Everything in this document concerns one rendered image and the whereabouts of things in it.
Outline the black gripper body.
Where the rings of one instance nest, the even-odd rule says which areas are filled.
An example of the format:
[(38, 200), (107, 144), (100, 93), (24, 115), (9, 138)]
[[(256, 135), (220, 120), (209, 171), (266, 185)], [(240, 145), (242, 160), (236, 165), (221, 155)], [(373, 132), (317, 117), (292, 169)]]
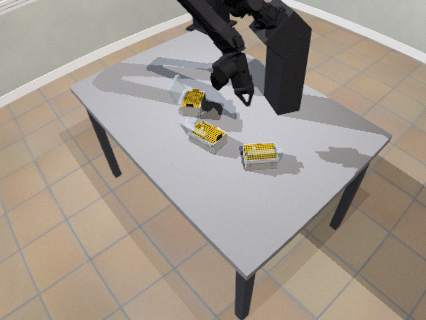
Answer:
[(254, 94), (254, 84), (252, 82), (252, 75), (250, 75), (249, 69), (245, 70), (244, 73), (239, 72), (239, 74), (241, 75), (243, 87), (235, 88), (234, 93), (240, 94), (246, 92), (248, 95)]

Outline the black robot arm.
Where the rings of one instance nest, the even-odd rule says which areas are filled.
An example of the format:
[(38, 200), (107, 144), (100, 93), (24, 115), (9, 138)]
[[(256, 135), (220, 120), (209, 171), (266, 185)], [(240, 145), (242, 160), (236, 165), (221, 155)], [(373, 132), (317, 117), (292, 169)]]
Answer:
[[(223, 54), (212, 64), (212, 87), (219, 91), (231, 77), (233, 89), (243, 87), (241, 75), (238, 73), (244, 73), (248, 69), (248, 63), (246, 54), (242, 52), (246, 49), (245, 43), (238, 31), (223, 20), (205, 0), (177, 1), (204, 28)], [(274, 7), (264, 0), (222, 0), (222, 3), (234, 17), (253, 15), (253, 27), (256, 29), (276, 28), (285, 10), (282, 6)]]

